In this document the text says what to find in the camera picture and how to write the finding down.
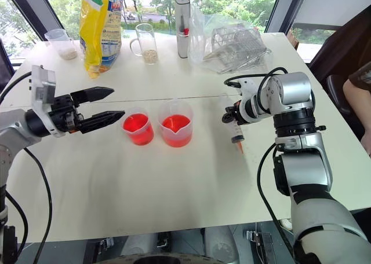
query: person's arm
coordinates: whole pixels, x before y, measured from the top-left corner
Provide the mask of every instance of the person's arm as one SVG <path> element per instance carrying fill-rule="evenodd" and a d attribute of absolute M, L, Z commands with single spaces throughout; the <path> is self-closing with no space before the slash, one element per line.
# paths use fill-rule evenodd
<path fill-rule="evenodd" d="M 365 128 L 365 135 L 361 144 L 371 154 L 371 93 L 368 90 L 360 89 L 347 80 L 343 86 L 345 97 L 353 111 L 362 122 Z"/>

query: plastic beaker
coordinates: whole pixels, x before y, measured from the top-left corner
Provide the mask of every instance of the plastic beaker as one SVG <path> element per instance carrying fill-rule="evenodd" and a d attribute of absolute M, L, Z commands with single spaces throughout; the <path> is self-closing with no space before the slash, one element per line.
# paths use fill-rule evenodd
<path fill-rule="evenodd" d="M 149 144 L 154 136 L 151 122 L 143 108 L 131 108 L 126 111 L 126 118 L 121 127 L 136 145 Z"/>
<path fill-rule="evenodd" d="M 158 123 L 163 140 L 170 146 L 185 146 L 192 138 L 193 111 L 183 100 L 170 100 L 161 105 Z"/>
<path fill-rule="evenodd" d="M 56 28 L 55 30 L 48 31 L 44 36 L 52 44 L 54 49 L 56 49 L 61 58 L 64 60 L 76 58 L 76 48 L 64 29 Z"/>
<path fill-rule="evenodd" d="M 155 64 L 158 61 L 157 46 L 155 40 L 155 32 L 151 24 L 139 24 L 135 27 L 138 38 L 130 41 L 130 50 L 136 56 L 143 56 L 144 62 L 148 64 Z M 134 41 L 138 41 L 141 53 L 135 53 L 132 49 Z"/>

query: snack bag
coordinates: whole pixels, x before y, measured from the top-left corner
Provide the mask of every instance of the snack bag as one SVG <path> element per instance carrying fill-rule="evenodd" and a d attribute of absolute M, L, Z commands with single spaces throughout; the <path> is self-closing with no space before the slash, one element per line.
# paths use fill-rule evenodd
<path fill-rule="evenodd" d="M 109 70 L 121 48 L 122 0 L 82 0 L 80 46 L 91 78 Z"/>

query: clear plastic container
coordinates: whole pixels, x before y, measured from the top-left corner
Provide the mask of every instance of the clear plastic container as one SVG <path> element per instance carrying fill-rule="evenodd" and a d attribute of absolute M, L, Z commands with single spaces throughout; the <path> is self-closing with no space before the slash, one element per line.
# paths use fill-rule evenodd
<path fill-rule="evenodd" d="M 149 144 L 154 136 L 148 113 L 143 108 L 131 108 L 125 113 L 122 129 L 136 145 Z"/>
<path fill-rule="evenodd" d="M 162 138 L 172 147 L 182 147 L 191 141 L 192 121 L 192 108 L 183 100 L 165 102 L 158 111 Z"/>
<path fill-rule="evenodd" d="M 52 44 L 54 49 L 56 49 L 61 58 L 64 60 L 76 58 L 76 47 L 64 29 L 56 28 L 55 30 L 48 31 L 44 36 Z"/>

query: beaker of red liquid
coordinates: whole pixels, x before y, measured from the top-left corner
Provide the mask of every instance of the beaker of red liquid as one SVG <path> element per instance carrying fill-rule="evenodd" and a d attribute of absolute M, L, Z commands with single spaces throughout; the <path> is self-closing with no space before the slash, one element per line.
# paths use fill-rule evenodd
<path fill-rule="evenodd" d="M 146 145 L 154 136 L 148 113 L 143 108 L 135 107 L 126 111 L 121 127 L 136 145 Z"/>
<path fill-rule="evenodd" d="M 170 146 L 185 146 L 192 138 L 193 111 L 183 100 L 174 99 L 161 105 L 158 123 L 163 140 Z"/>

